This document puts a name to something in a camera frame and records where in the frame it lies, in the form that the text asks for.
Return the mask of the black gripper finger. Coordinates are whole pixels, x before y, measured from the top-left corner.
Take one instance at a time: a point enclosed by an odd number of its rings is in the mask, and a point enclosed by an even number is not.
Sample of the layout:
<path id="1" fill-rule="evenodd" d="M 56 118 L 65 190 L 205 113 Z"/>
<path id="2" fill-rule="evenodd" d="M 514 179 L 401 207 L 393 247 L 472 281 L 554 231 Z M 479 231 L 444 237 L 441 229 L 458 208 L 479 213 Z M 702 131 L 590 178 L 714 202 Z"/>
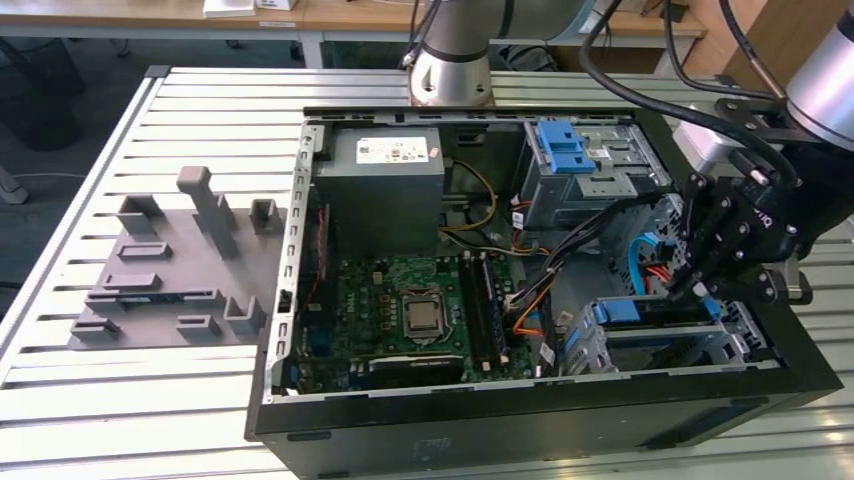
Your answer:
<path id="1" fill-rule="evenodd" d="M 722 301 L 808 305 L 814 290 L 798 267 L 770 267 L 746 273 L 740 279 L 712 279 L 703 283 L 708 294 Z"/>
<path id="2" fill-rule="evenodd" d="M 695 172 L 682 190 L 679 239 L 684 244 L 683 264 L 668 284 L 668 300 L 679 302 L 703 283 L 712 286 L 734 281 L 744 264 L 736 258 L 747 235 L 750 221 L 734 184 L 739 179 Z"/>

